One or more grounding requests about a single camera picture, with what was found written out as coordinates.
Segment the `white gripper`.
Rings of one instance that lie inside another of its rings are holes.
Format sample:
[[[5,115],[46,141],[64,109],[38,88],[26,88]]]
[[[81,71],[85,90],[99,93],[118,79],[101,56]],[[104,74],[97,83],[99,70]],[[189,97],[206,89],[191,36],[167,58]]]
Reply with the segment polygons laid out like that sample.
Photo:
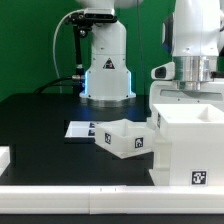
[[[200,89],[179,89],[176,81],[154,81],[149,93],[149,108],[154,104],[211,104],[224,111],[224,79],[204,82]]]

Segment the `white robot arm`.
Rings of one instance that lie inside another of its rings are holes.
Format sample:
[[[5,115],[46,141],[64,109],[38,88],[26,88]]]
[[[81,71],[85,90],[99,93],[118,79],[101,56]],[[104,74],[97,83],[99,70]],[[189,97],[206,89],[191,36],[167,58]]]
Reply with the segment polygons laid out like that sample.
[[[91,66],[80,97],[99,106],[134,99],[126,29],[115,10],[144,0],[76,1],[93,32]],[[224,50],[224,0],[175,0],[174,12],[163,22],[162,45],[172,61],[151,71],[149,104],[211,104],[224,111],[224,75],[217,71]]]

